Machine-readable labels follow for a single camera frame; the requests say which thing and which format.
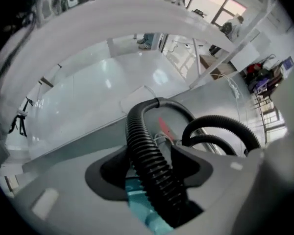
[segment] white shirt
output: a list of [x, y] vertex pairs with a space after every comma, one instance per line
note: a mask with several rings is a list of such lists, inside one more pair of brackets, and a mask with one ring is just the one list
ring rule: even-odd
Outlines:
[[241, 30], [242, 24], [237, 20], [237, 18], [230, 19], [227, 21], [227, 23], [232, 24], [232, 31], [227, 36], [233, 42], [235, 41], [235, 39], [237, 39]]

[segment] plastic tube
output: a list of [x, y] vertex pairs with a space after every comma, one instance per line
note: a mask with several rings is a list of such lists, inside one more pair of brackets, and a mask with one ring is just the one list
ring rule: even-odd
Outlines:
[[190, 138], [187, 141], [187, 143], [185, 143], [184, 145], [192, 147], [195, 144], [199, 144], [199, 143], [213, 143], [219, 146], [226, 153], [226, 155], [237, 156], [234, 149], [231, 147], [231, 145], [227, 141], [213, 135], [205, 135], [205, 134], [197, 135], [193, 138]]
[[248, 152], [253, 149], [260, 148], [258, 139], [248, 127], [229, 117], [217, 115], [204, 116], [192, 121], [188, 126], [186, 126], [183, 132], [182, 144], [188, 144], [191, 134], [198, 128], [204, 127], [218, 127], [234, 133], [245, 144]]
[[158, 214], [172, 227], [178, 227], [198, 215], [189, 207], [182, 180], [173, 173], [147, 130], [144, 113], [167, 106], [191, 120], [192, 114], [177, 102], [156, 98], [134, 106], [126, 120], [126, 140], [132, 161], [149, 201]]
[[[196, 119], [194, 115], [185, 106], [183, 106], [182, 104], [176, 101], [160, 97], [159, 103], [160, 103], [160, 107], [165, 106], [165, 107], [175, 109], [176, 111], [181, 113], [188, 122], [192, 122], [193, 120]], [[196, 133], [199, 135], [207, 134], [206, 131], [202, 128], [197, 129]], [[209, 152], [212, 152], [215, 154], [221, 154], [220, 151], [212, 143], [204, 143], [203, 146]]]

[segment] cable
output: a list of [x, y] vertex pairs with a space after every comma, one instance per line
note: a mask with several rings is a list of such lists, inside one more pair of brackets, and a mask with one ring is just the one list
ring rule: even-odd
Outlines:
[[174, 52], [174, 50], [175, 50], [176, 47], [178, 47], [178, 45], [175, 45], [175, 46], [173, 47], [173, 50], [168, 50], [168, 49], [167, 49], [166, 51], [172, 53], [172, 52]]
[[[154, 92], [153, 89], [152, 89], [151, 87], [149, 87], [148, 85], [143, 85], [143, 86], [138, 87], [137, 89], [133, 90], [133, 91], [128, 95], [128, 97], [129, 97], [131, 94], [135, 93], [136, 91], [138, 91], [140, 88], [143, 88], [143, 87], [145, 87], [145, 88], [146, 88], [146, 89], [147, 89], [147, 90], [148, 90], [148, 91], [154, 96], [154, 98], [157, 97], [156, 92]], [[126, 114], [126, 115], [128, 114], [128, 112], [125, 112], [124, 109], [123, 109], [123, 106], [122, 106], [122, 100], [119, 101], [119, 107], [120, 107], [122, 113], [124, 113], [124, 114]]]
[[[239, 98], [239, 95], [242, 96], [242, 100], [243, 100], [243, 103], [244, 103], [244, 107], [245, 107], [245, 114], [246, 114], [246, 125], [248, 126], [248, 116], [247, 116], [247, 108], [246, 108], [246, 101], [244, 99], [244, 96], [243, 96], [243, 93], [240, 91], [239, 89], [239, 86], [237, 85], [237, 83], [231, 78], [231, 77], [228, 77], [227, 75], [223, 74], [223, 73], [220, 73], [220, 74], [213, 74], [211, 73], [211, 75], [216, 75], [218, 77], [224, 77], [227, 79], [228, 83], [229, 83], [229, 86], [234, 90], [234, 94], [235, 94], [235, 100], [236, 100], [236, 109], [237, 109], [237, 113], [238, 113], [238, 116], [239, 116], [239, 121], [241, 121], [241, 116], [240, 116], [240, 109], [239, 109], [239, 104], [238, 104], [238, 98]], [[241, 147], [241, 153], [243, 152], [243, 148], [242, 148], [242, 141], [240, 142], [240, 147]]]
[[176, 42], [176, 43], [180, 43], [180, 44], [183, 44], [183, 45], [194, 45], [194, 43], [183, 43], [183, 42], [180, 42], [180, 41], [176, 41], [176, 40], [172, 40], [172, 42]]
[[174, 145], [173, 141], [164, 133], [157, 133], [153, 138], [154, 141], [157, 141], [159, 139], [167, 139], [170, 141], [171, 145]]
[[21, 46], [27, 41], [27, 39], [30, 36], [31, 32], [35, 28], [35, 25], [36, 25], [36, 14], [35, 14], [35, 12], [32, 11], [31, 12], [31, 15], [33, 15], [33, 18], [32, 18], [32, 21], [31, 21], [31, 25], [29, 26], [29, 29], [25, 33], [25, 35], [23, 36], [23, 38], [19, 41], [19, 43], [16, 45], [16, 47], [12, 50], [12, 52], [6, 58], [4, 64], [2, 65], [2, 68], [0, 69], [0, 78], [5, 74], [5, 72], [7, 71], [7, 69], [10, 67], [10, 65], [12, 64], [12, 61], [13, 61], [15, 55], [18, 53], [18, 51], [21, 48]]

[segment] blue object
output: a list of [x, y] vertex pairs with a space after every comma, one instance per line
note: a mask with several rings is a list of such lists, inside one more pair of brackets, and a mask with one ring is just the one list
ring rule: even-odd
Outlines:
[[269, 82], [269, 79], [264, 78], [263, 80], [260, 80], [254, 87], [254, 92], [259, 93], [267, 88], [266, 84]]
[[284, 65], [285, 70], [292, 68], [294, 66], [294, 62], [293, 62], [292, 57], [289, 56], [286, 60], [284, 60], [283, 65]]
[[146, 39], [145, 44], [151, 46], [154, 34], [144, 34], [144, 38]]
[[130, 178], [125, 182], [128, 205], [133, 214], [139, 218], [155, 235], [164, 235], [173, 231], [154, 210], [138, 178]]

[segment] red object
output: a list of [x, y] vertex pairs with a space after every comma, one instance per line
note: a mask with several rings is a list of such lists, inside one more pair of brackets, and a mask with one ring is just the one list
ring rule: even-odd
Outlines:
[[166, 125], [166, 123], [163, 121], [163, 119], [161, 117], [158, 120], [159, 120], [159, 125], [160, 125], [161, 131], [164, 134], [166, 134], [169, 137], [169, 139], [171, 139], [173, 141], [174, 136], [171, 134], [169, 127]]
[[260, 64], [252, 64], [252, 65], [250, 65], [250, 66], [247, 67], [247, 69], [246, 69], [247, 70], [247, 74], [254, 73], [256, 71], [255, 66], [258, 66], [259, 67], [259, 70], [260, 70], [260, 68], [261, 68], [261, 65]]

